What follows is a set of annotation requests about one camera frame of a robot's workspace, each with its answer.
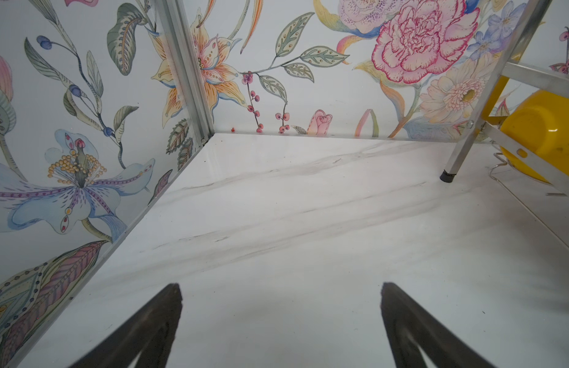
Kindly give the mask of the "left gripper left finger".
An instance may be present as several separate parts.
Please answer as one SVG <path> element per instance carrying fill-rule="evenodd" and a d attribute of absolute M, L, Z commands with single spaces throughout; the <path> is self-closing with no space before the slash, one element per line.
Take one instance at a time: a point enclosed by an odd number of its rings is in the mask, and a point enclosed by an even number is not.
<path fill-rule="evenodd" d="M 183 309 L 180 286 L 169 284 L 73 367 L 165 367 Z"/>

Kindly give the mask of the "steel two-tier dish rack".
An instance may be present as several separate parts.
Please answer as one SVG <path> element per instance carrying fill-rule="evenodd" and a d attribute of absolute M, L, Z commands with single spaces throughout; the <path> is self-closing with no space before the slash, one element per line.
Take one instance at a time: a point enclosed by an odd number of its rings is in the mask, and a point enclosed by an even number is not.
<path fill-rule="evenodd" d="M 479 136 L 488 176 L 569 250 L 569 1 L 530 1 L 441 174 L 451 182 Z"/>

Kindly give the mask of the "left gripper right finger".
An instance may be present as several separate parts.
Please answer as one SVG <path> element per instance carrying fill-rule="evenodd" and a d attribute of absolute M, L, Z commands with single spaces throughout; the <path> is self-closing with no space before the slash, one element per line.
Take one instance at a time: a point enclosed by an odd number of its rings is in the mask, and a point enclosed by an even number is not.
<path fill-rule="evenodd" d="M 397 284 L 385 282 L 380 303 L 389 346 L 397 367 L 492 367 Z"/>

